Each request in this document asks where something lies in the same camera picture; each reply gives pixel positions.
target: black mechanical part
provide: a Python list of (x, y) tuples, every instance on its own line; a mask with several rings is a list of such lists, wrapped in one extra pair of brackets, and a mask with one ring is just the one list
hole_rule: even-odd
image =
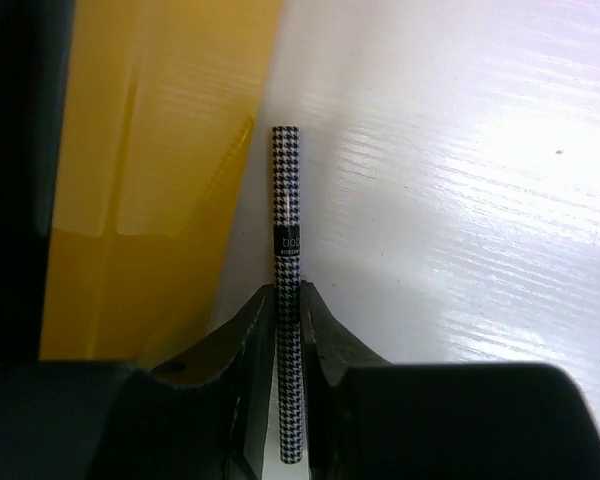
[(159, 366), (0, 365), (0, 479), (262, 475), (274, 290)]
[(541, 364), (390, 365), (300, 296), (314, 479), (600, 480), (580, 392)]
[(0, 361), (38, 358), (73, 0), (0, 0)]

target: houndstooth patterned pencil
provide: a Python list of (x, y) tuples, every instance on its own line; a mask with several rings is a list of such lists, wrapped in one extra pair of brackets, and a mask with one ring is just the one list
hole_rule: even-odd
[(298, 127), (273, 128), (273, 239), (275, 254), (280, 459), (302, 460), (304, 405), (300, 344), (300, 141)]

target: pencil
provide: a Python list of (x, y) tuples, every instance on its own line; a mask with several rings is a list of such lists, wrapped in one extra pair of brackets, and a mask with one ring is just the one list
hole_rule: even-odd
[(298, 127), (274, 127), (273, 243), (280, 459), (302, 460), (304, 413), (300, 343), (300, 142)]

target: scratched surface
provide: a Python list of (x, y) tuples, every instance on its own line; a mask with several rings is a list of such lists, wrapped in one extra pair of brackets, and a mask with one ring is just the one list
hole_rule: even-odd
[(347, 328), (392, 361), (557, 364), (600, 427), (600, 1), (288, 1), (216, 323), (271, 281), (287, 123), (303, 276)]

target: yellow panel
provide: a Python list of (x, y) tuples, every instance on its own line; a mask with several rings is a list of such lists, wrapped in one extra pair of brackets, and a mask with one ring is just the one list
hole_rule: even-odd
[(43, 359), (205, 333), (280, 0), (78, 0)]

